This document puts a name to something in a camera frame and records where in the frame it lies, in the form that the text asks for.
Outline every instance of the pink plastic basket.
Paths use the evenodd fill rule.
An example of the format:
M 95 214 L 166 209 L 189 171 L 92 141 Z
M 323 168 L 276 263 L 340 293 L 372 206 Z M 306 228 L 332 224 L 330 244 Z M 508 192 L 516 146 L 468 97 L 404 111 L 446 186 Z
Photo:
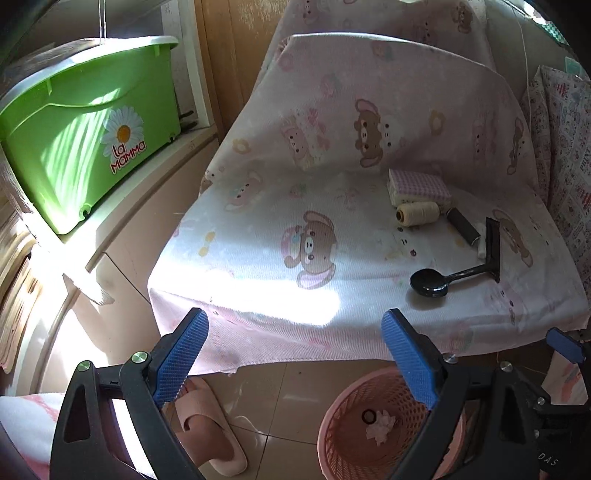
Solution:
M 397 418 L 388 440 L 379 447 L 367 440 L 364 410 L 386 410 Z M 427 417 L 425 406 L 413 398 L 397 367 L 372 372 L 351 384 L 330 406 L 320 425 L 318 458 L 327 480 L 382 480 L 396 466 Z M 455 462 L 465 435 L 462 414 L 449 452 L 434 479 Z

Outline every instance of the pink patterned fabric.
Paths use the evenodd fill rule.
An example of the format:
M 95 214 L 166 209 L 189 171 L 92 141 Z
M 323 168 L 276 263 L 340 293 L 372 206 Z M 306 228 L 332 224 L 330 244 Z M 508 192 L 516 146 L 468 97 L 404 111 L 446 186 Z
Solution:
M 192 374 L 389 359 L 380 323 L 393 307 L 442 352 L 463 355 L 586 323 L 579 275 L 535 193 L 528 122 L 492 67 L 462 1 L 288 4 L 148 282 L 162 334 L 191 307 L 208 314 Z M 501 283 L 475 277 L 442 300 L 410 289 L 421 268 L 451 274 L 480 261 L 445 218 L 397 223 L 391 168 L 439 174 L 473 224 L 499 220 Z
M 452 199 L 445 183 L 436 175 L 404 170 L 390 170 L 389 175 L 398 195 L 417 195 L 437 203 Z
M 540 196 L 591 300 L 591 85 L 541 66 L 521 104 L 531 113 Z

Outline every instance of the thread spool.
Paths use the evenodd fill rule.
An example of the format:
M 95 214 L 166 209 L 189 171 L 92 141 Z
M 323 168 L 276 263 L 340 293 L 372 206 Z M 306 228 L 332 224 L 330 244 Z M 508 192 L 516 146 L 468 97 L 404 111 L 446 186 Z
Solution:
M 402 226 L 425 225 L 439 218 L 439 205 L 435 202 L 403 203 L 396 210 L 396 219 Z

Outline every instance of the daisy sticker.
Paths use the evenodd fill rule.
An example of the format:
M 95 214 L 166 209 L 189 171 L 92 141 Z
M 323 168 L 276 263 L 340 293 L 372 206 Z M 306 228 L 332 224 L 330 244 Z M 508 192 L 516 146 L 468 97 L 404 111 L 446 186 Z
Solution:
M 100 142 L 106 144 L 103 155 L 111 158 L 113 175 L 146 149 L 143 124 L 133 107 L 111 110 Z

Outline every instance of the cabinet door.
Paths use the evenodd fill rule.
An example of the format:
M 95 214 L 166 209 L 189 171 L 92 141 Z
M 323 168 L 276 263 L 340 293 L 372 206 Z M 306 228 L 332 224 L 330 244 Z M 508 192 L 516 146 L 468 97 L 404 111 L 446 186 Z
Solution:
M 160 339 L 150 304 L 107 255 L 93 273 L 115 302 L 97 306 L 84 295 L 77 298 L 57 331 L 41 392 L 66 391 L 82 360 L 96 367 L 122 364 L 135 352 L 149 352 Z
M 123 275 L 148 297 L 148 277 L 189 207 L 219 144 L 210 142 L 174 173 L 137 211 L 107 248 Z

